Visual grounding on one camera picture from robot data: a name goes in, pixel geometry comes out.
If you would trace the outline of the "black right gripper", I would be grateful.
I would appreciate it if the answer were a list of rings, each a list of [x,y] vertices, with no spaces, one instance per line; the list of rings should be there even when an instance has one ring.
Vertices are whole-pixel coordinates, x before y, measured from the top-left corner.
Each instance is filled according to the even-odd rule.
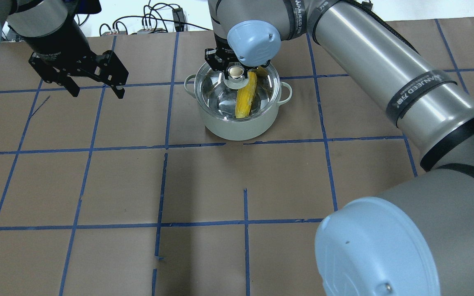
[[[258,69],[258,66],[242,64],[226,39],[216,39],[216,47],[206,48],[204,59],[212,70],[224,74],[231,74],[232,67],[237,68],[237,74],[247,74],[250,70]]]

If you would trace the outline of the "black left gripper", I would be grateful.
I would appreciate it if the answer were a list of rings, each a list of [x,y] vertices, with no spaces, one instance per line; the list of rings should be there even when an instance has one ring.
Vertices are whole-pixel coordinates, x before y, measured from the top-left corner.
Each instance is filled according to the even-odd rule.
[[[111,86],[118,99],[124,98],[128,70],[112,50],[94,53],[72,17],[49,34],[29,37],[28,45],[33,50],[28,62],[46,83],[63,86],[77,97],[80,88],[73,77],[88,77]]]

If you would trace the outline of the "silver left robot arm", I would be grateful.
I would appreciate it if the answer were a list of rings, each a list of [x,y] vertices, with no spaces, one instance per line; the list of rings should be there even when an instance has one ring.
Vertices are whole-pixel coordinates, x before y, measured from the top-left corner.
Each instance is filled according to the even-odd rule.
[[[112,88],[122,99],[128,70],[112,51],[96,54],[74,17],[98,14],[98,0],[0,0],[0,40],[4,24],[29,45],[28,62],[46,83],[77,97],[73,77],[88,77]]]

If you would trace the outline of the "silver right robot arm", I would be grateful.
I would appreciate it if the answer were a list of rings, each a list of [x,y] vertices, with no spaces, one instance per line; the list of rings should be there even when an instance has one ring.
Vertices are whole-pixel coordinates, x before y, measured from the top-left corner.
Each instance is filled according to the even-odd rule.
[[[318,225],[327,296],[474,296],[474,99],[355,0],[209,0],[212,69],[241,87],[307,34],[421,151],[421,176]]]

